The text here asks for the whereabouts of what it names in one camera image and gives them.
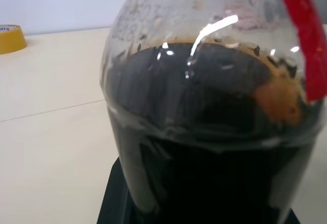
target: black liquid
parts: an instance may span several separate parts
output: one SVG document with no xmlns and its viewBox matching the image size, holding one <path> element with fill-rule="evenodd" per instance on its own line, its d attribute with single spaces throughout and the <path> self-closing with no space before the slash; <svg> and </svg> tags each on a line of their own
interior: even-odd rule
<svg viewBox="0 0 327 224">
<path fill-rule="evenodd" d="M 120 55 L 105 76 L 135 223 L 282 223 L 322 101 L 298 97 L 298 122 L 274 121 L 253 95 L 273 78 L 267 65 L 218 44 L 203 45 L 190 64 L 191 48 Z"/>
</svg>

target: white table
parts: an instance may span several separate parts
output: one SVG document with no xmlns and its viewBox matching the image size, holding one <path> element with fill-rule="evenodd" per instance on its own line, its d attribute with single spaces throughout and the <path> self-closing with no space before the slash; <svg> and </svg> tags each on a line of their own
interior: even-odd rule
<svg viewBox="0 0 327 224">
<path fill-rule="evenodd" d="M 0 223 L 96 223 L 118 154 L 99 87 L 108 29 L 27 36 L 0 56 Z M 327 220 L 327 129 L 294 210 Z"/>
</svg>

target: yellow tape roll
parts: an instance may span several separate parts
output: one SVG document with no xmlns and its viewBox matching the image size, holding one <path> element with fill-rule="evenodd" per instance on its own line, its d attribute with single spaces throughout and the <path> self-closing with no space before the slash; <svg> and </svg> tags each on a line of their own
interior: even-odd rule
<svg viewBox="0 0 327 224">
<path fill-rule="evenodd" d="M 0 25 L 0 54 L 16 52 L 27 46 L 18 25 Z"/>
</svg>

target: black base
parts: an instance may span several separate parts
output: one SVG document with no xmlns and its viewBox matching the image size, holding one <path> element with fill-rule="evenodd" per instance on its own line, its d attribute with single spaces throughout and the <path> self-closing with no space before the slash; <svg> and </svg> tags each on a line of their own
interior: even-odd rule
<svg viewBox="0 0 327 224">
<path fill-rule="evenodd" d="M 134 224 L 135 209 L 119 159 L 113 164 L 97 224 Z M 285 224 L 300 224 L 293 211 Z"/>
</svg>

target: liquid surface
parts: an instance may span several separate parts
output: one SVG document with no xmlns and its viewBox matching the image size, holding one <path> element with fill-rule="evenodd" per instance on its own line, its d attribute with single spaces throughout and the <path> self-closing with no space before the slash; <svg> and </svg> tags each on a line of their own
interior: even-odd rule
<svg viewBox="0 0 327 224">
<path fill-rule="evenodd" d="M 191 48 L 117 56 L 104 81 L 136 223 L 282 223 L 322 101 L 258 48 Z"/>
</svg>

